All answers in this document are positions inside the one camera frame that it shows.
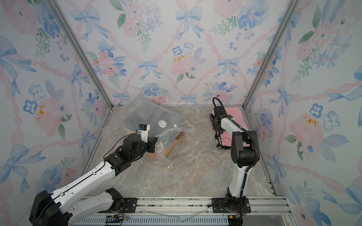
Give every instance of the vacuum storage bag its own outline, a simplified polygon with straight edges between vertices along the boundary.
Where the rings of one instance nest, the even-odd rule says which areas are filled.
[[[112,120],[103,129],[104,136],[115,136],[121,138],[130,133],[136,133],[139,124],[150,125],[148,137],[158,137],[155,146],[155,154],[145,154],[144,161],[158,163],[160,166],[172,167],[173,158],[168,159],[167,154],[178,142],[188,142],[185,152],[192,152],[199,141],[197,136],[190,136],[195,127],[184,116],[163,108],[148,99],[143,98],[141,93],[134,95],[113,113]]]

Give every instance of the clear plastic bag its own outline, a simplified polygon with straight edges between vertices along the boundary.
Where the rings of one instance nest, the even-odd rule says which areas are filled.
[[[159,125],[161,120],[166,122],[165,127]],[[121,107],[115,108],[107,127],[102,131],[102,137],[118,140],[130,133],[135,133],[139,124],[150,125],[148,137],[158,137],[155,145],[156,158],[145,154],[142,159],[146,162],[171,168],[172,161],[181,156],[192,155],[192,151],[198,146],[198,136],[189,135],[194,132],[195,126],[187,118],[150,102],[141,93],[131,97]],[[179,141],[172,148],[170,158],[168,158],[165,150],[173,146],[176,138],[179,138]]]

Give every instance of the wall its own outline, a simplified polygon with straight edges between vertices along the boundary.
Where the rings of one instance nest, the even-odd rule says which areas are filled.
[[[0,225],[82,173],[107,110],[43,1],[0,5]]]
[[[288,0],[58,1],[114,103],[241,104]]]
[[[362,225],[361,10],[361,1],[302,0],[250,105],[299,226]]]

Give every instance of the pink towel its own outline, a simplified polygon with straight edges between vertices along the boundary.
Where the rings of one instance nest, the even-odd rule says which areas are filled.
[[[226,110],[226,113],[228,115],[231,115],[240,126],[244,127],[245,129],[248,129],[248,126],[244,122],[243,113],[241,112],[241,110],[239,108],[226,107],[225,110]],[[221,137],[221,143],[223,146],[231,147],[231,135],[228,132],[224,131],[220,135],[220,137]]]

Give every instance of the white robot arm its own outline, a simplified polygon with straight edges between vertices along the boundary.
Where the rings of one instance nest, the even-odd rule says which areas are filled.
[[[224,201],[227,208],[241,211],[241,197],[248,171],[258,161],[258,155],[255,154],[258,150],[257,136],[254,131],[247,131],[240,127],[231,116],[226,114],[221,102],[220,104],[221,106],[214,108],[214,129],[216,131],[225,130],[232,135],[231,158],[235,163],[232,182],[228,187]],[[124,207],[123,197],[114,188],[107,189],[93,198],[81,201],[80,199],[104,181],[117,176],[130,167],[131,163],[143,157],[145,152],[155,152],[157,137],[148,137],[149,129],[149,125],[140,124],[138,134],[128,135],[122,146],[105,157],[104,161],[88,173],[50,194],[47,191],[40,192],[34,199],[29,217],[32,225],[68,226],[96,212],[104,210],[119,212],[122,210]],[[244,148],[244,142],[249,142],[250,147]]]

